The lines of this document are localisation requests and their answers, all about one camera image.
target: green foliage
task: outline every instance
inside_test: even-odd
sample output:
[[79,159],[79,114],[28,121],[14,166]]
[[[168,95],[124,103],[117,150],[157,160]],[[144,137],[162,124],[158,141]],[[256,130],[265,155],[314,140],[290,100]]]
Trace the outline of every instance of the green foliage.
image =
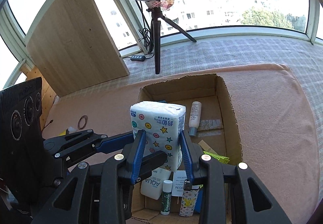
[[292,22],[293,28],[300,32],[305,32],[306,17],[303,16],[293,16],[291,14],[286,15],[286,19]]
[[246,10],[242,16],[241,24],[243,25],[261,25],[293,29],[292,22],[287,20],[279,11],[271,12],[263,8],[256,10],[253,7]]

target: tripod leg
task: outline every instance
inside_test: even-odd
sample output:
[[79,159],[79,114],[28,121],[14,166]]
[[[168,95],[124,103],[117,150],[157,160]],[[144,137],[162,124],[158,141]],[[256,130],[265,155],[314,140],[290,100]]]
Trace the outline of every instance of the tripod leg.
[[155,73],[160,73],[160,21],[152,20],[153,37],[154,37],[154,53],[155,53]]
[[163,19],[167,24],[171,25],[172,27],[174,27],[175,29],[177,29],[180,33],[182,33],[183,35],[185,35],[188,39],[190,39],[192,42],[196,42],[196,40],[189,35],[184,29],[182,29],[179,25],[177,25],[176,23],[174,23],[172,20],[170,20],[169,18],[163,16],[161,17],[161,19]]
[[150,23],[150,45],[149,45],[149,51],[148,54],[150,54],[154,48],[154,27],[152,25],[152,21]]

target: plaid fabric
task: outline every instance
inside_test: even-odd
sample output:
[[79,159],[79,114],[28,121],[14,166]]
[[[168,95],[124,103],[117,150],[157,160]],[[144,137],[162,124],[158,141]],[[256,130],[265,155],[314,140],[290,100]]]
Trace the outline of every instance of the plaid fabric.
[[162,49],[161,73],[155,75],[154,60],[144,63],[125,59],[130,75],[95,85],[60,98],[105,91],[126,84],[178,73],[257,63],[287,64],[301,84],[314,114],[321,165],[319,201],[323,198],[323,47],[310,42],[262,36],[207,39],[175,49]]

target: wooden board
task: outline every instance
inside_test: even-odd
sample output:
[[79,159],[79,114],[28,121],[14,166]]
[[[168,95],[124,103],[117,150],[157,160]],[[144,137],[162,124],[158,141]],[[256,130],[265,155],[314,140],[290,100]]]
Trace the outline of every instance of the wooden board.
[[54,103],[54,99],[56,93],[47,83],[46,79],[42,76],[39,69],[34,67],[30,72],[26,74],[26,80],[30,80],[36,77],[41,77],[43,81],[42,91],[41,91],[41,99],[42,99],[42,115],[40,116],[40,128],[43,129],[49,114],[50,109]]
[[60,97],[129,74],[94,0],[55,0],[26,49]]

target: star print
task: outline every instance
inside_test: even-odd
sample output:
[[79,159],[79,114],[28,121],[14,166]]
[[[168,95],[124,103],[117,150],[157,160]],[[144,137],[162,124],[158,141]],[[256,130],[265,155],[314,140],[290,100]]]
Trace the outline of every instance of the star print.
[[164,128],[164,127],[163,127],[163,128],[161,128],[161,131],[162,131],[162,133],[163,133],[163,134],[164,134],[164,133],[168,133],[168,132],[167,132],[167,128]]

